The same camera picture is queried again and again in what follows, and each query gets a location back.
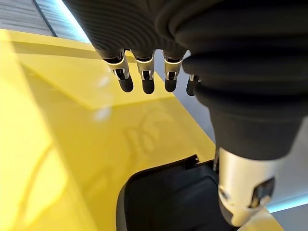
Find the robot finger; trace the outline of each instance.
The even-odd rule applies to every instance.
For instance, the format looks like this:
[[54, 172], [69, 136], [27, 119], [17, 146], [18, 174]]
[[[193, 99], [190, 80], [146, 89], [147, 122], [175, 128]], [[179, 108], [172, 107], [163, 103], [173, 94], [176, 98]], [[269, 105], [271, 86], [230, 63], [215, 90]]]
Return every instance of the robot finger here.
[[201, 82], [201, 79], [195, 75], [189, 75], [186, 92], [189, 96], [194, 96], [194, 88], [198, 82]]
[[165, 89], [168, 92], [173, 92], [177, 86], [177, 77], [180, 72], [182, 65], [183, 56], [176, 57], [170, 54], [166, 54], [163, 51], [164, 55], [164, 66], [165, 66]]
[[131, 92], [134, 88], [131, 79], [124, 49], [118, 51], [96, 50], [108, 64], [111, 72], [119, 80], [120, 87], [124, 92]]
[[154, 51], [140, 52], [132, 51], [138, 72], [142, 79], [142, 88], [146, 94], [151, 94], [154, 91]]

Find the robotic hand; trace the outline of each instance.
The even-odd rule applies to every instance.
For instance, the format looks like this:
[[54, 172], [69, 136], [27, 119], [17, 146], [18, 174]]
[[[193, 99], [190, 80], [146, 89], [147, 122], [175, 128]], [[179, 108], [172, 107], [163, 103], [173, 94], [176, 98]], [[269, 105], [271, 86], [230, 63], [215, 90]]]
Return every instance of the robotic hand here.
[[183, 61], [187, 93], [209, 108], [224, 218], [242, 226], [272, 197], [277, 171], [308, 113], [308, 3], [303, 0], [64, 0], [119, 80], [154, 91], [162, 49], [172, 92]]

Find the yellow table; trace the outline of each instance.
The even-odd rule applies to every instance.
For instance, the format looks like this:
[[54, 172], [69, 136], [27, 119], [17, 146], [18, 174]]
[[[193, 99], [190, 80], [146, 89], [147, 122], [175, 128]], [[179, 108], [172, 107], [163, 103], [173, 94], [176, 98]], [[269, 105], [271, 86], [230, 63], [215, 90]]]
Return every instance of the yellow table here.
[[115, 231], [131, 175], [213, 159], [214, 144], [159, 76], [143, 93], [127, 56], [131, 93], [90, 44], [0, 30], [1, 231]]

